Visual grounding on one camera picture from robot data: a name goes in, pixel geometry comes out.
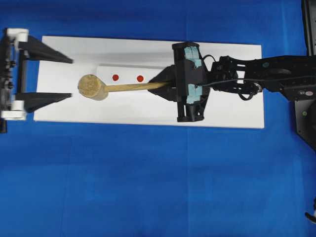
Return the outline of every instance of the cable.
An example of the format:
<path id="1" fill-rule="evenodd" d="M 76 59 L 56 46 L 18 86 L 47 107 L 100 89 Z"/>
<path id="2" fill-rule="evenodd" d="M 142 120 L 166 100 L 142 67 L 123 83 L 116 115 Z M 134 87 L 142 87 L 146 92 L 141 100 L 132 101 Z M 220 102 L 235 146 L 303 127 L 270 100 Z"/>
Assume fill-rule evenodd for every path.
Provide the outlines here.
<path id="1" fill-rule="evenodd" d="M 293 79 L 303 79 L 303 78 L 316 78 L 315 76 L 301 76 L 301 77 L 292 77 L 292 78 L 284 78 L 284 79 L 271 79 L 271 80 L 266 80 L 266 79 L 250 79 L 250 78 L 237 78 L 237 79 L 230 79 L 230 80 L 221 80 L 221 81 L 215 81 L 209 84 L 203 84 L 200 86 L 211 86 L 211 85 L 216 85 L 216 84 L 221 84 L 221 83 L 226 83 L 226 82 L 232 82 L 232 81 L 237 81 L 237 80 L 246 80 L 246 81 L 274 81 L 274 80 L 293 80 Z"/>
<path id="2" fill-rule="evenodd" d="M 248 97 L 244 97 L 241 93 L 238 93 L 238 95 L 242 100 L 247 101 L 247 100 L 251 100 L 254 94 L 250 93 Z"/>
<path id="3" fill-rule="evenodd" d="M 205 56 L 202 58 L 203 61 L 204 61 L 207 57 L 211 57 L 211 58 L 214 60 L 214 62 L 216 62 L 215 58 L 214 58 L 212 55 L 210 55 L 210 54 L 205 55 Z"/>

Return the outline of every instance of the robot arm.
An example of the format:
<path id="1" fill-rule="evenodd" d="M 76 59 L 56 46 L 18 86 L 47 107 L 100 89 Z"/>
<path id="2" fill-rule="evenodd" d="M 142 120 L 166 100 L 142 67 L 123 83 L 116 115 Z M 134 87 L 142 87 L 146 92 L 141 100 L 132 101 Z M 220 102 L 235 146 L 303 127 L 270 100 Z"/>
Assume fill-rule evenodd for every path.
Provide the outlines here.
<path id="1" fill-rule="evenodd" d="M 252 99 L 264 88 L 280 92 L 290 101 L 316 98 L 316 56 L 280 56 L 251 61 L 225 56 L 214 62 L 208 71 L 204 63 L 208 55 L 201 56 L 198 44 L 177 43 L 172 48 L 175 64 L 150 81 L 168 81 L 169 86 L 150 92 L 177 102 L 178 122 L 204 119 L 210 88 L 236 93 L 242 100 Z M 244 78 L 238 78 L 237 71 L 244 71 Z"/>
<path id="2" fill-rule="evenodd" d="M 7 132 L 7 120 L 25 120 L 26 113 L 71 97 L 70 93 L 26 93 L 27 60 L 73 62 L 30 36 L 27 29 L 5 29 L 0 41 L 0 133 Z M 16 61 L 18 72 L 16 94 L 13 96 L 12 69 Z"/>

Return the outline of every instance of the black metal frame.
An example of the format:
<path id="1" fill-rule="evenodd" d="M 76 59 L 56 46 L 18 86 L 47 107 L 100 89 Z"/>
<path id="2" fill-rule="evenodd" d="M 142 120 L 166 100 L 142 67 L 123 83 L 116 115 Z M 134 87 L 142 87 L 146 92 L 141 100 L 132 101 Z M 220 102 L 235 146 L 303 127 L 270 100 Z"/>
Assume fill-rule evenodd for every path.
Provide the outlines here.
<path id="1" fill-rule="evenodd" d="M 304 23 L 305 42 L 307 55 L 316 54 L 316 0 L 302 0 L 302 14 Z M 295 101 L 296 132 L 314 150 L 316 150 L 316 137 L 311 134 L 309 126 L 309 108 L 313 100 Z"/>

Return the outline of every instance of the red dot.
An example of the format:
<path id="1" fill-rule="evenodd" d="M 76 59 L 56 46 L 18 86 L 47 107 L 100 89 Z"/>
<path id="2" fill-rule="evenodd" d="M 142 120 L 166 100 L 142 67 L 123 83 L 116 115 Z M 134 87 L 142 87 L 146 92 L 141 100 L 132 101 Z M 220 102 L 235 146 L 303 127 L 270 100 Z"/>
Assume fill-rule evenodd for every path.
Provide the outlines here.
<path id="1" fill-rule="evenodd" d="M 118 80 L 119 76 L 117 74 L 114 74 L 112 78 L 113 78 L 113 80 Z"/>
<path id="2" fill-rule="evenodd" d="M 144 77 L 143 77 L 143 76 L 138 76 L 138 77 L 137 77 L 137 80 L 138 80 L 139 82 L 142 82 L 142 81 L 144 80 Z"/>

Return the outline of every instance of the white board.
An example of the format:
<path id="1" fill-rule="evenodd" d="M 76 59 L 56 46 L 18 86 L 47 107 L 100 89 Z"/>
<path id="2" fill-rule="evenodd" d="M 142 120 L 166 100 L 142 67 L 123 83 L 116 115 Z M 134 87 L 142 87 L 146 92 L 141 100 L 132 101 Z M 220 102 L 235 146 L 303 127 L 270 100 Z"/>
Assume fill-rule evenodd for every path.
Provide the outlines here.
<path id="1" fill-rule="evenodd" d="M 173 41 L 98 39 L 44 36 L 42 41 L 74 59 L 74 64 L 41 61 L 37 92 L 72 93 L 72 98 L 35 111 L 36 121 L 97 122 L 179 126 L 263 128 L 263 94 L 242 101 L 237 94 L 211 91 L 198 122 L 177 122 L 177 104 L 147 91 L 113 92 L 103 101 L 78 93 L 79 79 L 98 76 L 105 84 L 148 82 L 163 68 L 173 64 Z M 260 45 L 199 43 L 202 56 L 216 60 L 229 55 L 242 60 L 261 58 Z M 212 61 L 206 61 L 210 69 Z M 113 74 L 119 79 L 114 81 Z"/>

